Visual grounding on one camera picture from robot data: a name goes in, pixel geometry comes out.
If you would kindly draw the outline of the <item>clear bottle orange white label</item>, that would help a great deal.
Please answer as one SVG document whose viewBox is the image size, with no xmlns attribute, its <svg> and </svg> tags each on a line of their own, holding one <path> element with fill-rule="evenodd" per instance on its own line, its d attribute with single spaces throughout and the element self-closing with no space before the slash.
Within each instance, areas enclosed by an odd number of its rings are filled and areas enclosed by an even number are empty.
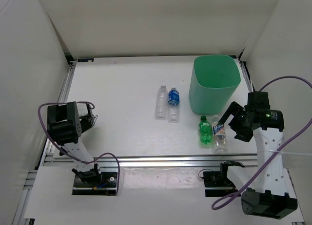
<svg viewBox="0 0 312 225">
<path fill-rule="evenodd" d="M 214 136 L 214 153 L 224 153 L 227 151 L 226 133 L 223 124 L 219 124 L 219 116 L 212 118 L 212 131 Z"/>
</svg>

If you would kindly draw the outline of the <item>green plastic soda bottle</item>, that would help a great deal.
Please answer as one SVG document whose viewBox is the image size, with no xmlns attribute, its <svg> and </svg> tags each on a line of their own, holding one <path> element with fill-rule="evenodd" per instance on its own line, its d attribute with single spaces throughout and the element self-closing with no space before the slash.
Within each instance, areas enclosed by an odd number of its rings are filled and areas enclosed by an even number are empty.
<svg viewBox="0 0 312 225">
<path fill-rule="evenodd" d="M 202 115 L 200 117 L 198 130 L 199 130 L 199 140 L 200 140 L 201 146 L 203 146 L 204 148 L 210 148 L 212 140 L 213 140 L 212 126 L 210 122 L 207 120 L 207 117 L 205 115 Z"/>
</svg>

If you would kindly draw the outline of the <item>clear bottle blue label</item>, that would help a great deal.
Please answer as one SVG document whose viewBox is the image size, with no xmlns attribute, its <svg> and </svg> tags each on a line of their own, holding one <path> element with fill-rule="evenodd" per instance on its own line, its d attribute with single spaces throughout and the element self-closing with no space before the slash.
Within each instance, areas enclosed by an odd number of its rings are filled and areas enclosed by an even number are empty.
<svg viewBox="0 0 312 225">
<path fill-rule="evenodd" d="M 171 123 L 179 121 L 180 96 L 176 86 L 173 86 L 168 92 L 168 120 Z"/>
</svg>

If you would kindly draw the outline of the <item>clear plastic bottle white cap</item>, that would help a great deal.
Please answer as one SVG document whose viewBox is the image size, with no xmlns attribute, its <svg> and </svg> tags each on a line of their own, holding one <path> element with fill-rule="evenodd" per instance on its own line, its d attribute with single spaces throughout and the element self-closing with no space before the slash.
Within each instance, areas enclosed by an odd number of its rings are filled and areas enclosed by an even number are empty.
<svg viewBox="0 0 312 225">
<path fill-rule="evenodd" d="M 155 117 L 158 120 L 165 120 L 167 111 L 167 96 L 168 90 L 165 84 L 162 84 L 158 89 L 156 96 Z"/>
</svg>

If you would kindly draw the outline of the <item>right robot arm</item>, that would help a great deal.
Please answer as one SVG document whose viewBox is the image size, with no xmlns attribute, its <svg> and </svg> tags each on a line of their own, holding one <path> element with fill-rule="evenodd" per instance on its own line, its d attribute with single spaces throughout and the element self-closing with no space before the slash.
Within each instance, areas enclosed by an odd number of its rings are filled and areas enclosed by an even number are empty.
<svg viewBox="0 0 312 225">
<path fill-rule="evenodd" d="M 298 208 L 297 199 L 288 193 L 278 150 L 284 143 L 283 114 L 270 108 L 267 92 L 251 92 L 244 107 L 232 102 L 218 124 L 230 115 L 235 139 L 255 139 L 258 170 L 249 177 L 242 163 L 227 160 L 220 165 L 219 181 L 225 186 L 234 184 L 244 214 L 281 220 Z"/>
</svg>

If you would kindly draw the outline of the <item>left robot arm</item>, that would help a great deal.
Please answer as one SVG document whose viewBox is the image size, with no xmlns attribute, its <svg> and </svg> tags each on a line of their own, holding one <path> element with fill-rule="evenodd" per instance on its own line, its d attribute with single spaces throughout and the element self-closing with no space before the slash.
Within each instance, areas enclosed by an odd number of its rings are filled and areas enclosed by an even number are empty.
<svg viewBox="0 0 312 225">
<path fill-rule="evenodd" d="M 60 154 L 69 156 L 76 164 L 72 172 L 93 187 L 102 181 L 100 167 L 81 140 L 96 120 L 88 103 L 69 102 L 47 108 L 47 133 L 60 147 Z"/>
</svg>

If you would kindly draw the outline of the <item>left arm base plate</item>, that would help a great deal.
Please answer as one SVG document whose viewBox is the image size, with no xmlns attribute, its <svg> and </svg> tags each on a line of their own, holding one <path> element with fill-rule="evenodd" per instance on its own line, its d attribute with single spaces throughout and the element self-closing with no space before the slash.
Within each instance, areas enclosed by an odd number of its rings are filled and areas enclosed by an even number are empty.
<svg viewBox="0 0 312 225">
<path fill-rule="evenodd" d="M 87 183 L 75 176 L 72 195 L 116 196 L 118 177 L 118 172 L 105 171 L 101 173 L 97 182 Z"/>
</svg>

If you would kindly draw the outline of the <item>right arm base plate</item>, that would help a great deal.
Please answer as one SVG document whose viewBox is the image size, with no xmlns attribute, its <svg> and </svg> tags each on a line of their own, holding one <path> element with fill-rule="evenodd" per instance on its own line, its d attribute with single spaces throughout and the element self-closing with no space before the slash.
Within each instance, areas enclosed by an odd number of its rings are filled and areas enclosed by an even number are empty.
<svg viewBox="0 0 312 225">
<path fill-rule="evenodd" d="M 235 185 L 220 171 L 202 169 L 197 176 L 204 181 L 205 197 L 223 197 L 237 192 Z"/>
</svg>

